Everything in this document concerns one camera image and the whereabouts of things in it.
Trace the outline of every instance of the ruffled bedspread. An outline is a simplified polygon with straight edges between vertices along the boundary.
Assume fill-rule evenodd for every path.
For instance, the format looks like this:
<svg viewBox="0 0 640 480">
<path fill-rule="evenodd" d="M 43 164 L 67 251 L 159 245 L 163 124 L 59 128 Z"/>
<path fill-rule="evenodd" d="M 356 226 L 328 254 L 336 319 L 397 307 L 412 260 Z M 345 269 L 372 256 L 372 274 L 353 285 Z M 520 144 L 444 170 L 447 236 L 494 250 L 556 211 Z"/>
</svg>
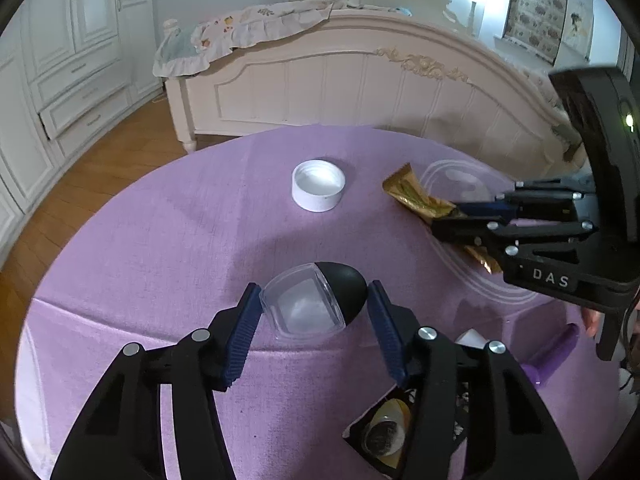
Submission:
<svg viewBox="0 0 640 480">
<path fill-rule="evenodd" d="M 299 34 L 327 20 L 334 9 L 401 12 L 389 7 L 353 6 L 348 0 L 304 0 L 247 7 L 201 23 L 193 32 L 179 28 L 172 31 L 156 52 L 154 75 L 176 77 L 203 72 L 236 48 Z"/>
</svg>

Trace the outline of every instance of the clear plastic lid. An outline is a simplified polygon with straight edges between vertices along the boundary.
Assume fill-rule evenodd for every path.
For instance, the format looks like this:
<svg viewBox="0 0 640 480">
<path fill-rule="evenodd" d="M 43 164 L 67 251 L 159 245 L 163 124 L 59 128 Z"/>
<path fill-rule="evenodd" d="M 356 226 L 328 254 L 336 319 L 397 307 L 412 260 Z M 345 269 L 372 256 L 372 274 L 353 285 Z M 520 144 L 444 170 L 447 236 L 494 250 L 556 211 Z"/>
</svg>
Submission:
<svg viewBox="0 0 640 480">
<path fill-rule="evenodd" d="M 340 306 L 316 264 L 277 275 L 260 292 L 260 301 L 276 339 L 318 341 L 346 327 Z"/>
</svg>

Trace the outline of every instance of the patterned roman shade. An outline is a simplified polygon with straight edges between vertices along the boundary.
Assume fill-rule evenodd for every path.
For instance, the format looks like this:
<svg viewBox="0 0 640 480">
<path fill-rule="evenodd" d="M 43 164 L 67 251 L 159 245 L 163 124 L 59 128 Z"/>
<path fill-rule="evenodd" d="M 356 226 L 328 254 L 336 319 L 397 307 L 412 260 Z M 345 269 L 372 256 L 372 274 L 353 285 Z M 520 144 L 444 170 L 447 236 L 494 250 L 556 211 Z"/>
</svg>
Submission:
<svg viewBox="0 0 640 480">
<path fill-rule="evenodd" d="M 511 0 L 503 38 L 555 63 L 566 6 L 567 0 Z"/>
</svg>

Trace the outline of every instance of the silver screw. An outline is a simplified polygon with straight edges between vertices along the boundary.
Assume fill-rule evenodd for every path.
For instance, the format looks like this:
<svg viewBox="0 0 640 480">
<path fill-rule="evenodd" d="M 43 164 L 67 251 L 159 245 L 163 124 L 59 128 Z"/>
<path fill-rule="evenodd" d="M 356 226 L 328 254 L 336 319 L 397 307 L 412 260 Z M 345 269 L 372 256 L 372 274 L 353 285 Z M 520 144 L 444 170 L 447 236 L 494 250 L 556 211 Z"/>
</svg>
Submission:
<svg viewBox="0 0 640 480">
<path fill-rule="evenodd" d="M 199 343 L 201 341 L 206 341 L 210 336 L 211 334 L 209 333 L 209 330 L 207 330 L 206 328 L 199 328 L 193 334 L 191 334 L 191 339 Z"/>
<path fill-rule="evenodd" d="M 140 345 L 138 343 L 128 343 L 124 345 L 124 348 L 122 349 L 122 353 L 127 357 L 131 357 L 138 352 L 140 352 Z"/>
<path fill-rule="evenodd" d="M 424 339 L 425 341 L 433 341 L 438 336 L 438 333 L 434 328 L 430 326 L 423 326 L 420 330 L 418 330 L 418 337 L 420 339 Z"/>
<path fill-rule="evenodd" d="M 494 354 L 504 354 L 507 351 L 507 347 L 502 341 L 489 341 L 489 350 Z"/>
</svg>

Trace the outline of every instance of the human hand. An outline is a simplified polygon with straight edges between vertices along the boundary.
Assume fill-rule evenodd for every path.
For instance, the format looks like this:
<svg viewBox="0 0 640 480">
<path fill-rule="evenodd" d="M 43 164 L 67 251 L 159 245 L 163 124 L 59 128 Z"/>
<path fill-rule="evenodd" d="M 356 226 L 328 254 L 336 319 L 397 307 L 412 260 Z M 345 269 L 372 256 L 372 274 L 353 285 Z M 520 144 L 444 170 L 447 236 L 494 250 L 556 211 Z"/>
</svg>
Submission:
<svg viewBox="0 0 640 480">
<path fill-rule="evenodd" d="M 636 310 L 640 310 L 640 303 L 636 305 Z M 584 327 L 587 330 L 587 336 L 594 337 L 596 332 L 598 331 L 598 326 L 600 325 L 600 318 L 602 318 L 602 313 L 597 310 L 591 310 L 590 308 L 582 309 L 582 322 L 584 323 Z M 640 334 L 640 319 L 636 321 L 636 325 L 634 326 L 634 334 Z"/>
</svg>

